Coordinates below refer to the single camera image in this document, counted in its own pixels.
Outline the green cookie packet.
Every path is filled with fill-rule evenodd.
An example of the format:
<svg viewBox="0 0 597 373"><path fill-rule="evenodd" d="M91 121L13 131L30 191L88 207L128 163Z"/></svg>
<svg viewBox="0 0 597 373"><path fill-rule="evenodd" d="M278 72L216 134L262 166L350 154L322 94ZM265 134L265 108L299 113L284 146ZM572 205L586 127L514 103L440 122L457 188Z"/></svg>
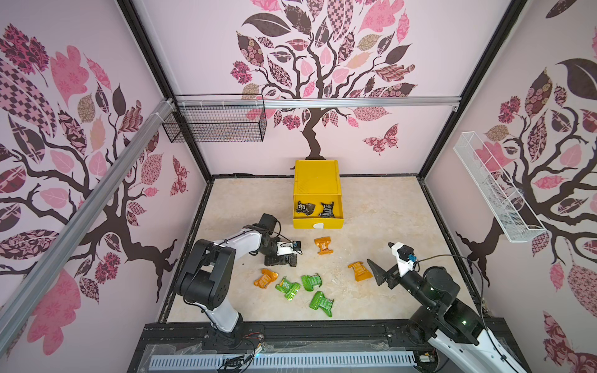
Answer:
<svg viewBox="0 0 597 373"><path fill-rule="evenodd" d="M285 299L291 302L299 293L301 284L298 282L291 282L287 278L282 280L275 285L275 289L284 294Z"/></svg>
<svg viewBox="0 0 597 373"><path fill-rule="evenodd" d="M320 288L323 284L323 280L320 275L303 275L301 276L301 282L303 287L308 292L313 292L315 288Z"/></svg>
<svg viewBox="0 0 597 373"><path fill-rule="evenodd" d="M317 291L313 296L311 302L309 303L309 307L312 310L321 310L323 311L327 317L332 317L332 308L334 305L334 300L325 296L322 291Z"/></svg>

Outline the aluminium rail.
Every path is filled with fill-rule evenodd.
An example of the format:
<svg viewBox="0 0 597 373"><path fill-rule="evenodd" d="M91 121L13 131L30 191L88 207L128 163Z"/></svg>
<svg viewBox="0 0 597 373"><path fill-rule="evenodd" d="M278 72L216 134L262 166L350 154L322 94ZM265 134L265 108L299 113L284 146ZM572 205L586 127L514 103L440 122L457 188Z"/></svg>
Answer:
<svg viewBox="0 0 597 373"><path fill-rule="evenodd" d="M373 97L373 98L328 98L328 99L232 99L228 96L182 96L178 105L187 107L240 107L243 109L309 109L309 108L357 108L357 107L458 107L458 96L415 96L415 97Z"/></svg>
<svg viewBox="0 0 597 373"><path fill-rule="evenodd" d="M49 250L37 261L31 272L9 298L1 310L1 355L6 354L23 324L29 319L37 304L53 284L54 279L59 276L60 271L85 234L90 231L103 207L122 184L127 172L134 166L141 151L159 130L163 119L174 110L175 105L172 98L160 101L146 118L146 122L141 126L131 144L124 148L82 207L76 211Z"/></svg>

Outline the yellow three-drawer cabinet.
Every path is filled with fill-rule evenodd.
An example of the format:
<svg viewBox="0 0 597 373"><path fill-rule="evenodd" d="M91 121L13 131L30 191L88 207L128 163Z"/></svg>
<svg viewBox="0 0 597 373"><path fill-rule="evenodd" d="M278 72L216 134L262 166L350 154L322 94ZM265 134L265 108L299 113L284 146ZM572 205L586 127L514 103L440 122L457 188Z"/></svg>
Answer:
<svg viewBox="0 0 597 373"><path fill-rule="evenodd" d="M339 165L335 160L299 160L295 163L295 194L341 194Z"/></svg>

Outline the green cookie packet middle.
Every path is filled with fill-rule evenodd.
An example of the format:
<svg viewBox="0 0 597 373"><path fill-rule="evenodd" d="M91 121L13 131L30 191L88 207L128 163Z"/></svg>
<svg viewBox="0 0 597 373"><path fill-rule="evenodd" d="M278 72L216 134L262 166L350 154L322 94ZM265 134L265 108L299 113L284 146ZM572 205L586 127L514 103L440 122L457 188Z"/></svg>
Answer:
<svg viewBox="0 0 597 373"><path fill-rule="evenodd" d="M320 288L323 284L323 280L320 275L303 275L301 276L301 282L303 287L308 292L313 292L315 288Z"/></svg>

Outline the black cookie packet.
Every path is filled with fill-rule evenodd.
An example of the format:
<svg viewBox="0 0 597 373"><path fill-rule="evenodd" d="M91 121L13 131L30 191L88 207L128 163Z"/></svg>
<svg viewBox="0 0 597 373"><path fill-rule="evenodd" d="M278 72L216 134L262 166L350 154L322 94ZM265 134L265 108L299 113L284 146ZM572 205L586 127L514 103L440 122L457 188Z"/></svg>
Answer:
<svg viewBox="0 0 597 373"><path fill-rule="evenodd" d="M295 212L297 214L304 214L305 216L311 216L315 211L316 205L313 203L303 203L300 200L297 201Z"/></svg>
<svg viewBox="0 0 597 373"><path fill-rule="evenodd" d="M334 219L335 215L334 215L334 202L332 201L329 204L320 203L321 207L322 207L322 211L319 214L319 217L322 219Z"/></svg>

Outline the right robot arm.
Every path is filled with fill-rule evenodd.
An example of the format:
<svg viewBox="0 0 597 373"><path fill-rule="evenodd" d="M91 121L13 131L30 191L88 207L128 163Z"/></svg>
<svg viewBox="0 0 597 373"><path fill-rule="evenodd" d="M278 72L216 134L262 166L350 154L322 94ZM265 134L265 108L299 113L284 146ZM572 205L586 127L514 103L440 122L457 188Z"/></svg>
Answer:
<svg viewBox="0 0 597 373"><path fill-rule="evenodd" d="M484 319L458 299L460 286L444 268L416 272L415 262L398 259L384 270L367 260L376 283L403 287L420 307L409 318L413 338L429 343L464 372L525 372Z"/></svg>

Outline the orange cookie packet centre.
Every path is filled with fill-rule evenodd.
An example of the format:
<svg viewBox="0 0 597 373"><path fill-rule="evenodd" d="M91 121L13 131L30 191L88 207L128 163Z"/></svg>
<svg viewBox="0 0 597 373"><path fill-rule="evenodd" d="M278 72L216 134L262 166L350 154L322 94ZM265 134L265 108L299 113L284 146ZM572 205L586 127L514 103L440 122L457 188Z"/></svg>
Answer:
<svg viewBox="0 0 597 373"><path fill-rule="evenodd" d="M315 245L319 249L319 255L329 255L334 251L330 248L331 237L321 237L314 240Z"/></svg>

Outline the orange cookie packet right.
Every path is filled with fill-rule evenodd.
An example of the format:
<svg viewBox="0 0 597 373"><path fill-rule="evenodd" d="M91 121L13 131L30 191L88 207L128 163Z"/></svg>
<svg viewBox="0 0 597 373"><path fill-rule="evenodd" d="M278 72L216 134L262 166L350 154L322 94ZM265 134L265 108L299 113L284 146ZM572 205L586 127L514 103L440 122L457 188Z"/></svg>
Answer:
<svg viewBox="0 0 597 373"><path fill-rule="evenodd" d="M373 278L373 274L367 269L362 261L357 261L348 265L348 268L354 271L354 279L357 282L366 281Z"/></svg>

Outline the orange cookie packet left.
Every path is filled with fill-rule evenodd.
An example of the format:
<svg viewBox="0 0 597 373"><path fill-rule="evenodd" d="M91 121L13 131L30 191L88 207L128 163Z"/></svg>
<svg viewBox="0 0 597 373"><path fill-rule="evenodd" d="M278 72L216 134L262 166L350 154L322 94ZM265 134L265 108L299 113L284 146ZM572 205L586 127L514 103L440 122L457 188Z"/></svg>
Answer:
<svg viewBox="0 0 597 373"><path fill-rule="evenodd" d="M272 282L275 282L279 277L279 274L276 272L273 272L272 270L268 270L268 269L262 269L261 270L261 277L259 279L257 279L253 285L261 288L261 289L266 289L269 284L271 284Z"/></svg>

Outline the green cookie packet front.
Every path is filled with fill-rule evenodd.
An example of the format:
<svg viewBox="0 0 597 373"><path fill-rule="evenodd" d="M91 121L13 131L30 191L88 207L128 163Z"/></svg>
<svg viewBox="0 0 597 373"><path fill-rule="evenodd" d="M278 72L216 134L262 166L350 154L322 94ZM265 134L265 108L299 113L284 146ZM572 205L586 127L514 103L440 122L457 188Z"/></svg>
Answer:
<svg viewBox="0 0 597 373"><path fill-rule="evenodd" d="M313 296L311 302L309 303L309 307L312 310L321 310L323 311L327 317L332 317L332 308L334 305L334 300L325 296L322 291L317 291Z"/></svg>

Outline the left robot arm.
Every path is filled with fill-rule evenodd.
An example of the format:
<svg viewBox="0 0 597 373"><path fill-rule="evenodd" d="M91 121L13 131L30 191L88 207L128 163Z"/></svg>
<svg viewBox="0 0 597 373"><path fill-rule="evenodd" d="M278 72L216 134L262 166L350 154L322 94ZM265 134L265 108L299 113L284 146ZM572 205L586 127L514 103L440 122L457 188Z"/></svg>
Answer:
<svg viewBox="0 0 597 373"><path fill-rule="evenodd" d="M195 242L175 283L175 293L185 304L203 311L215 330L233 334L242 323L227 298L235 262L261 254L267 267L295 267L302 253L300 241L281 234L281 222L275 216L262 214L258 223L245 225L228 238Z"/></svg>

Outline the aluminium rail back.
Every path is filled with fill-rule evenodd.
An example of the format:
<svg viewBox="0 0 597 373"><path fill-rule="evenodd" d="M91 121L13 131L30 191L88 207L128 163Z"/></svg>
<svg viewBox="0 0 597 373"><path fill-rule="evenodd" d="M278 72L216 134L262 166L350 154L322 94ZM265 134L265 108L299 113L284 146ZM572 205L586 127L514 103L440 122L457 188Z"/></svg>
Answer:
<svg viewBox="0 0 597 373"><path fill-rule="evenodd" d="M458 96L415 96L415 97L373 97L373 98L328 98L328 99L232 99L228 96L182 96L178 105L187 107L240 107L243 109L309 109L309 108L357 108L357 107L458 107Z"/></svg>

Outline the aluminium rail left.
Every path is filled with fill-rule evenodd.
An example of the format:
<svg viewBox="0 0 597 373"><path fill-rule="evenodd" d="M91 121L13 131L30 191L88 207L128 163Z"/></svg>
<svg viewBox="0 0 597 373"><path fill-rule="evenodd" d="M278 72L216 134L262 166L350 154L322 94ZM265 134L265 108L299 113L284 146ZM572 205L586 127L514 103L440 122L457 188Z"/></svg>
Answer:
<svg viewBox="0 0 597 373"><path fill-rule="evenodd" d="M172 98L160 101L146 118L146 122L141 126L131 144L124 148L82 207L76 211L49 250L37 261L31 272L9 298L1 310L1 355L6 354L23 324L29 319L37 304L53 284L54 279L59 276L60 271L85 234L90 231L103 207L122 184L127 172L134 166L141 151L159 130L163 119L174 110L175 105Z"/></svg>

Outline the yellow top drawer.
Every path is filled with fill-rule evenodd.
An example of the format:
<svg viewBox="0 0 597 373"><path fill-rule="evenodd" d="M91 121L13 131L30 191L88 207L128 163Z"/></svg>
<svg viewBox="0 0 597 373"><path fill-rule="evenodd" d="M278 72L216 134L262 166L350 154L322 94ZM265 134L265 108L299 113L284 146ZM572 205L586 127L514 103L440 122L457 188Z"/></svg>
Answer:
<svg viewBox="0 0 597 373"><path fill-rule="evenodd" d="M316 205L311 216L297 214L295 212L297 201L313 203ZM322 219L319 217L322 207L321 202L329 204L334 202L334 219ZM297 229L340 229L345 223L342 195L341 194L295 194L293 196L293 225Z"/></svg>

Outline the black base frame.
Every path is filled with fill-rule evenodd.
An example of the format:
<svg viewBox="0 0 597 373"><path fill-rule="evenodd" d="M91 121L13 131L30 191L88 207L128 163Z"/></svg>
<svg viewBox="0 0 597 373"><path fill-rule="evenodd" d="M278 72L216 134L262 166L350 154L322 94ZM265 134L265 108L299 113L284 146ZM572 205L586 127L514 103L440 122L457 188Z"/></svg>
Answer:
<svg viewBox="0 0 597 373"><path fill-rule="evenodd" d="M490 318L486 325L497 340L530 370L505 320ZM245 322L236 338L225 337L208 323L153 323L144 327L129 365L130 372L148 371L155 355L246 354L244 361L225 363L217 372L328 371L334 368L250 369L259 353L327 353L410 351L420 372L442 372L451 362L429 343L410 335L409 320Z"/></svg>

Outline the green cookie packet left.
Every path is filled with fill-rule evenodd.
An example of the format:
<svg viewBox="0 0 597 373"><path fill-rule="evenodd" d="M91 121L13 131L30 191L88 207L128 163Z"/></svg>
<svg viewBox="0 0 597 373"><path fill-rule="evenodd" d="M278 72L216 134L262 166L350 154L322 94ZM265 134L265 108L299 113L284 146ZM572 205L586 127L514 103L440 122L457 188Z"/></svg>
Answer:
<svg viewBox="0 0 597 373"><path fill-rule="evenodd" d="M284 294L285 299L291 302L299 293L301 284L298 282L291 282L287 278L282 280L275 285L275 289Z"/></svg>

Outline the orange cookie packet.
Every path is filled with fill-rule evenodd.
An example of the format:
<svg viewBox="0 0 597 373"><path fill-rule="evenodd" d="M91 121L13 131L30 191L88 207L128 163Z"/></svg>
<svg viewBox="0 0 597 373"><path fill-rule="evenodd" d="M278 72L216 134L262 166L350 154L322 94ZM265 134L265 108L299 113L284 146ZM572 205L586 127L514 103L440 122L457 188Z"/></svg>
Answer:
<svg viewBox="0 0 597 373"><path fill-rule="evenodd" d="M367 269L362 261L357 261L348 265L348 268L354 271L354 279L357 282L366 281L373 278L373 274Z"/></svg>
<svg viewBox="0 0 597 373"><path fill-rule="evenodd" d="M319 255L329 255L334 251L330 248L331 237L321 237L314 240L315 245L319 249Z"/></svg>
<svg viewBox="0 0 597 373"><path fill-rule="evenodd" d="M273 272L272 270L268 270L268 269L262 269L261 270L261 277L259 279L257 279L253 285L261 288L261 289L266 289L269 284L271 284L272 282L275 282L279 277L279 274L276 272Z"/></svg>

